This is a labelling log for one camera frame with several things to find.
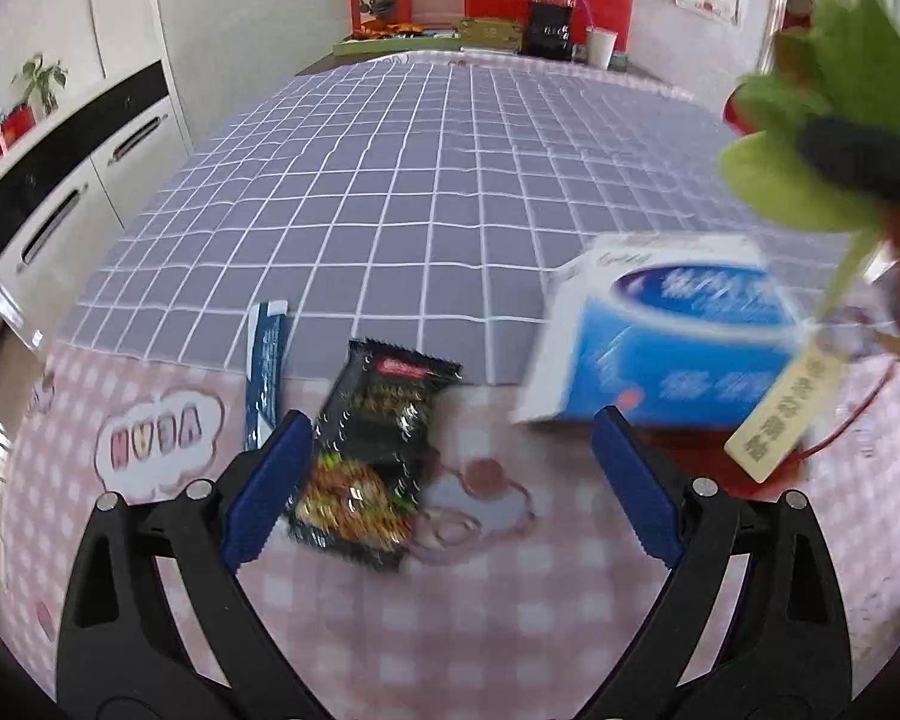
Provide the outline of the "green leaf toy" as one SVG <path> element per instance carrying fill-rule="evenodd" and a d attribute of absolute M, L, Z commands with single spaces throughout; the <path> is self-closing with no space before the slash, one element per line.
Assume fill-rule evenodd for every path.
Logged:
<path fill-rule="evenodd" d="M 863 262 L 900 247 L 900 32 L 881 0 L 814 0 L 806 28 L 775 34 L 775 68 L 731 96 L 746 133 L 720 174 L 756 215 L 848 234 L 818 314 L 836 309 Z"/>

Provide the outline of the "blue white medicine box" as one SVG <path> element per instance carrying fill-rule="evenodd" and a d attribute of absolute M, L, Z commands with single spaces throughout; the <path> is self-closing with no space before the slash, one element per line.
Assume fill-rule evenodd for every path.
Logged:
<path fill-rule="evenodd" d="M 733 232 L 611 232 L 553 275 L 512 418 L 731 431 L 802 336 L 763 252 Z"/>

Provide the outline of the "black snack wrapper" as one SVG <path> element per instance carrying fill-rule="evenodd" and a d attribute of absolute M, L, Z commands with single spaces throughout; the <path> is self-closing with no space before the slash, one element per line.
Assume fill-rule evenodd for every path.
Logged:
<path fill-rule="evenodd" d="M 379 572 L 397 571 L 414 535 L 437 398 L 463 366 L 354 338 L 313 427 L 312 463 L 287 501 L 299 543 Z"/>

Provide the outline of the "pink checkered tablecloth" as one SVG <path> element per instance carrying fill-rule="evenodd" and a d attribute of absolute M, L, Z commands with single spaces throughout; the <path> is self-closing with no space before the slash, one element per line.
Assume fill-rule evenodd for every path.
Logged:
<path fill-rule="evenodd" d="M 1 632 L 42 688 L 56 679 L 66 583 L 95 500 L 118 475 L 98 442 L 134 413 L 193 397 L 211 422 L 198 461 L 161 461 L 152 499 L 222 472 L 242 444 L 237 372 L 63 344 L 46 361 L 7 465 Z M 510 493 L 437 499 L 482 518 L 481 544 L 379 574 L 276 535 L 240 582 L 274 642 L 340 718 L 567 718 L 600 686 L 649 611 L 665 566 L 642 550 L 582 427 L 509 419 L 505 387 L 445 394 L 432 442 L 458 476 L 495 461 Z M 854 681 L 900 644 L 900 366 L 850 367 L 823 419 L 831 444 L 798 470 L 847 613 Z"/>

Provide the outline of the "white paper cup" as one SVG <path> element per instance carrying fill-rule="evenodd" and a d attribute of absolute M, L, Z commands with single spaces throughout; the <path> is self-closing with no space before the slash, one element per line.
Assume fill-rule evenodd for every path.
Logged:
<path fill-rule="evenodd" d="M 608 70 L 613 63 L 616 43 L 616 31 L 592 26 L 587 31 L 587 44 L 585 44 L 587 65 L 596 68 L 596 70 Z"/>

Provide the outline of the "blue narrow sachet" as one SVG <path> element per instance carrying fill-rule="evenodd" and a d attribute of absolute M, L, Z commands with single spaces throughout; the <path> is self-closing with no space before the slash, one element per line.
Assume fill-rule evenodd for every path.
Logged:
<path fill-rule="evenodd" d="M 261 449 L 278 426 L 289 302 L 260 302 L 247 314 L 244 449 Z"/>

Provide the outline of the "white sideboard cabinet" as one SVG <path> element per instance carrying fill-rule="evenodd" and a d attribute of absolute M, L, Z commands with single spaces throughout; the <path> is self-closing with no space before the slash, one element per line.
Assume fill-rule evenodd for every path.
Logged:
<path fill-rule="evenodd" d="M 159 0 L 0 0 L 0 110 L 37 52 L 68 86 L 0 160 L 0 316 L 32 349 L 191 149 Z"/>

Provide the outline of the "purple grid tablecloth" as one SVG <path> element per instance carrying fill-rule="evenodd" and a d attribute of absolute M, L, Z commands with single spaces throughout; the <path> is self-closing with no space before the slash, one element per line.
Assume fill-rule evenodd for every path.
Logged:
<path fill-rule="evenodd" d="M 282 299 L 295 377 L 374 337 L 514 383 L 551 273 L 605 232 L 741 232 L 808 312 L 847 242 L 735 200 L 717 174 L 731 138 L 686 93 L 582 68 L 414 57 L 301 76 L 196 147 L 61 339 L 233 371 L 250 305 Z"/>

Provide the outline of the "red framed picture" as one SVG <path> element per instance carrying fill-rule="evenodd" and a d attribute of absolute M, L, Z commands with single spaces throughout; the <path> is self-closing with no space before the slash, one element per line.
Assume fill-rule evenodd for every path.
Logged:
<path fill-rule="evenodd" d="M 413 21 L 413 0 L 349 0 L 354 34 L 380 32 Z"/>

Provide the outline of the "potted green plant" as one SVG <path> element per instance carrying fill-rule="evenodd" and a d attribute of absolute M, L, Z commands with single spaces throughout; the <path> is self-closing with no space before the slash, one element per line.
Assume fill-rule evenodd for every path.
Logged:
<path fill-rule="evenodd" d="M 41 114 L 50 115 L 59 109 L 58 93 L 68 86 L 68 70 L 59 60 L 48 62 L 37 52 L 23 62 L 13 83 L 23 103 L 37 101 Z"/>

